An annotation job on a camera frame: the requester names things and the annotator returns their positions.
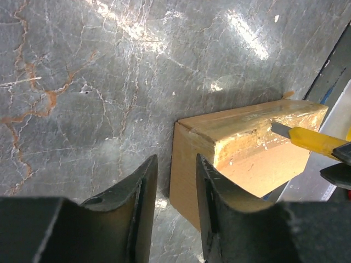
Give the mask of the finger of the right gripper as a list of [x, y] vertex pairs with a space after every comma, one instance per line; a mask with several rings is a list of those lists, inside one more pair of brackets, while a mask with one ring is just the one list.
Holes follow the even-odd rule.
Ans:
[[331, 184], [350, 190], [350, 170], [351, 167], [349, 165], [338, 163], [320, 170], [320, 175]]
[[332, 155], [342, 163], [351, 166], [351, 142], [334, 148]]

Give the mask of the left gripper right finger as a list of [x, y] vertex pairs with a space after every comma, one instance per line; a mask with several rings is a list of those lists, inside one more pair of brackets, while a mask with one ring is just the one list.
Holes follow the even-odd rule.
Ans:
[[206, 262], [350, 262], [350, 202], [268, 202], [196, 157]]

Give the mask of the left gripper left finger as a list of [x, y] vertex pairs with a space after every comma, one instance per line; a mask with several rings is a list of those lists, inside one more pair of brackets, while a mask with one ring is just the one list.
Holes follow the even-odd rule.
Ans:
[[153, 155], [81, 204], [1, 198], [1, 262], [148, 262], [157, 173]]

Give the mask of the yellow utility knife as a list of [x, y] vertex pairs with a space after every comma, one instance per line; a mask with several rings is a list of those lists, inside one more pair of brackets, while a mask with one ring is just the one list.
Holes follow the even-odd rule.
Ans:
[[271, 130], [278, 135], [288, 138], [292, 144], [298, 147], [333, 158], [337, 161], [340, 160], [332, 155], [333, 149], [348, 143], [346, 140], [320, 132], [302, 127], [291, 128], [278, 122], [271, 123]]

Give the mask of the brown cardboard express box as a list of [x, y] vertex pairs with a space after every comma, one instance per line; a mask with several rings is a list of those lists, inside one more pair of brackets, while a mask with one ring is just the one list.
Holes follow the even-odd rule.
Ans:
[[272, 122], [318, 131], [328, 108], [305, 100], [281, 99], [176, 121], [171, 205], [200, 228], [196, 157], [201, 154], [226, 178], [263, 197], [302, 173], [309, 151], [271, 130]]

